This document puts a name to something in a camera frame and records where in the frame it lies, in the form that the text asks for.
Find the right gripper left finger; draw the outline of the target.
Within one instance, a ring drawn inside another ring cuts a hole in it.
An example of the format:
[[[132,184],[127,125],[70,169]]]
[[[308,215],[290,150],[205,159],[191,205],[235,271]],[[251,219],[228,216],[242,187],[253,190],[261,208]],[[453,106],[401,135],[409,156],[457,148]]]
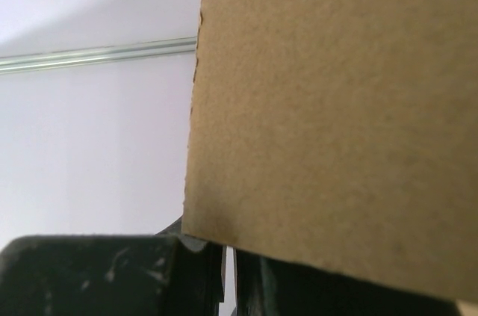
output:
[[[29,235],[1,251],[3,315],[217,315],[223,247],[183,234]]]

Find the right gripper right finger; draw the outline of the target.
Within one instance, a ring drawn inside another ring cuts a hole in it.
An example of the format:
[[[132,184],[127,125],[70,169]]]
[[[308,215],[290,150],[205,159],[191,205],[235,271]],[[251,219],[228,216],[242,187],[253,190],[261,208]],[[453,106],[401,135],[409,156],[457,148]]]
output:
[[[460,315],[453,301],[235,250],[238,315]]]

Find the brown cardboard box sheet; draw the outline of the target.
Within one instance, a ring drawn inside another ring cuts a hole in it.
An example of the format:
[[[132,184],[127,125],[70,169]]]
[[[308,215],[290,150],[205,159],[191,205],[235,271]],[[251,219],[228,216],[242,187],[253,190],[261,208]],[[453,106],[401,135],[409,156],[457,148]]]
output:
[[[201,0],[183,231],[477,301],[477,0]]]

